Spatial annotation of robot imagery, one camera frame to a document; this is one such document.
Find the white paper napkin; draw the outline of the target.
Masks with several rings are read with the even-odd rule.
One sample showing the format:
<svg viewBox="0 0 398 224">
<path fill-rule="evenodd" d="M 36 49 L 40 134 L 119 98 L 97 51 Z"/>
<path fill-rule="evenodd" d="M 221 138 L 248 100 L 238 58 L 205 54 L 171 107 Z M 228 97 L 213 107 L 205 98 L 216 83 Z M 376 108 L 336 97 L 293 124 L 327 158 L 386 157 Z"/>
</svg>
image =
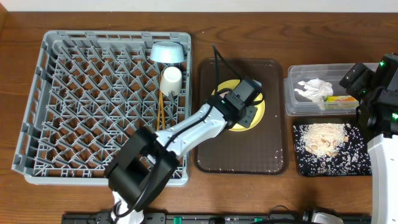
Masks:
<svg viewBox="0 0 398 224">
<path fill-rule="evenodd" d="M 323 81 L 319 78 L 311 79 L 307 82 L 300 81 L 298 84 L 303 86 L 304 90 L 295 88 L 294 91 L 306 99 L 316 103 L 322 111 L 325 111 L 324 100 L 329 96 L 333 96 L 333 85 L 330 82 Z"/>
</svg>

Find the green yellow snack wrapper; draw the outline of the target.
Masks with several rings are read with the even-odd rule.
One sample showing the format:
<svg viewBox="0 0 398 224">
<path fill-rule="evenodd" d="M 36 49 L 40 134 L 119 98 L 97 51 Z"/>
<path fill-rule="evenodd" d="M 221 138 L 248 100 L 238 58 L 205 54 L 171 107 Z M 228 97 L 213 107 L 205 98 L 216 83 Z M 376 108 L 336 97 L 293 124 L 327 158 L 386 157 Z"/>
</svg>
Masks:
<svg viewBox="0 0 398 224">
<path fill-rule="evenodd" d="M 325 97 L 325 108 L 328 110 L 353 110 L 358 105 L 359 101 L 349 95 Z"/>
</svg>

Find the cream white cup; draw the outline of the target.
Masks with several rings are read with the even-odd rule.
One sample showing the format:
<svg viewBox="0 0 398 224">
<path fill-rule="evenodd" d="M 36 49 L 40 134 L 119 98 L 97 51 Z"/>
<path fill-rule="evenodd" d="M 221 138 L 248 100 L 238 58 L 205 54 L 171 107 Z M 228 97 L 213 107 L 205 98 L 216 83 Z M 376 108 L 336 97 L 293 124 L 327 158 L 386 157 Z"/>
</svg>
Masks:
<svg viewBox="0 0 398 224">
<path fill-rule="evenodd" d="M 169 96 L 177 96 L 182 90 L 182 72 L 177 67 L 168 67 L 163 71 L 160 91 Z"/>
</svg>

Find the light blue bowl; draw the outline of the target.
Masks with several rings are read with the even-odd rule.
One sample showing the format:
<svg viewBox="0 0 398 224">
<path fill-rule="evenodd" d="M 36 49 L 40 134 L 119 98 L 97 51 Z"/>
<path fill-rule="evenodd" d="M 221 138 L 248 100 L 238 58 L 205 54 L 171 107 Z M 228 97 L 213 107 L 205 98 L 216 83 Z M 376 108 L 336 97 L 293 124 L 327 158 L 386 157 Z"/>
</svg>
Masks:
<svg viewBox="0 0 398 224">
<path fill-rule="evenodd" d="M 185 61 L 183 47 L 175 42 L 156 42 L 151 49 L 150 59 L 160 63 L 181 63 Z"/>
</svg>

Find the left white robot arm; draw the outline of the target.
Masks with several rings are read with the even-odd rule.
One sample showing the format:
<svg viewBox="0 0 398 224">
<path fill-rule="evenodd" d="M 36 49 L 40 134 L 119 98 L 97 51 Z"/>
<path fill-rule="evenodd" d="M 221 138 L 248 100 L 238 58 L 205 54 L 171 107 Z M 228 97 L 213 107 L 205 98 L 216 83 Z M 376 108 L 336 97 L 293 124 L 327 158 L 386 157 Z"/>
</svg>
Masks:
<svg viewBox="0 0 398 224">
<path fill-rule="evenodd" d="M 223 91 L 225 96 L 213 95 L 181 123 L 154 133 L 141 128 L 124 143 L 105 169 L 115 198 L 111 223 L 143 221 L 143 209 L 163 191 L 182 156 L 236 124 L 250 127 L 257 105 L 264 101 L 257 96 L 243 100 L 227 88 Z"/>
</svg>

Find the yellow plate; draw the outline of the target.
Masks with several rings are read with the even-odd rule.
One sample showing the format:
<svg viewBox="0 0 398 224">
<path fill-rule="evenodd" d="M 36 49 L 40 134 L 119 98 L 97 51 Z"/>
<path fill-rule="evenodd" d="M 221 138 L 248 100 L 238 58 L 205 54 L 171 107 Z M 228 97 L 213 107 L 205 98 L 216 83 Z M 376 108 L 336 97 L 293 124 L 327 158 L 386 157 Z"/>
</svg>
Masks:
<svg viewBox="0 0 398 224">
<path fill-rule="evenodd" d="M 218 85 L 218 91 L 224 89 L 224 88 L 230 88 L 234 89 L 239 83 L 238 79 L 232 79 L 232 80 L 227 80 L 222 82 L 221 84 Z M 265 101 L 262 101 L 260 104 L 255 105 L 257 108 L 256 114 L 254 116 L 254 119 L 252 120 L 250 126 L 248 128 L 245 128 L 244 126 L 241 126 L 240 124 L 236 123 L 230 131 L 235 131 L 235 132 L 241 132 L 241 131 L 247 131 L 253 127 L 255 127 L 257 124 L 260 123 L 262 117 L 264 116 L 265 110 L 266 110 L 266 104 Z"/>
</svg>

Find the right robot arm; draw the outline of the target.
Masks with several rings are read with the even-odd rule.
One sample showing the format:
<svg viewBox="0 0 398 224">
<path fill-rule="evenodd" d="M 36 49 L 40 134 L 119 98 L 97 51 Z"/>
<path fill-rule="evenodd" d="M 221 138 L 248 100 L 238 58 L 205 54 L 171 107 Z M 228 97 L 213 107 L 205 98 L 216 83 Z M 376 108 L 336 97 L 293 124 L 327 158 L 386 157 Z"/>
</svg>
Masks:
<svg viewBox="0 0 398 224">
<path fill-rule="evenodd" d="M 369 138 L 373 183 L 372 224 L 397 223 L 397 54 L 385 54 L 357 112 Z"/>
</svg>

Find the wooden chopstick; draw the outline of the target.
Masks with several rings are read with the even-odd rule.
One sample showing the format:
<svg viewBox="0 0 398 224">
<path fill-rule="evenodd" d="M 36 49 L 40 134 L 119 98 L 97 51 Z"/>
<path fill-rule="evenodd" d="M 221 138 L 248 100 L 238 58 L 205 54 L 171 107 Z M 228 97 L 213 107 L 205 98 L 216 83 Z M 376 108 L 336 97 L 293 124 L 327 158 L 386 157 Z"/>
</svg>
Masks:
<svg viewBox="0 0 398 224">
<path fill-rule="evenodd" d="M 159 93 L 159 104 L 160 104 L 160 115 L 159 118 L 162 121 L 162 129 L 165 129 L 165 113 L 164 113 L 164 97 L 162 91 Z"/>
<path fill-rule="evenodd" d="M 162 117 L 162 109 L 163 109 L 163 94 L 160 90 L 160 83 L 162 79 L 162 74 L 159 77 L 159 102 L 158 102 L 158 112 L 157 112 L 157 131 L 160 129 L 160 119 Z"/>
</svg>

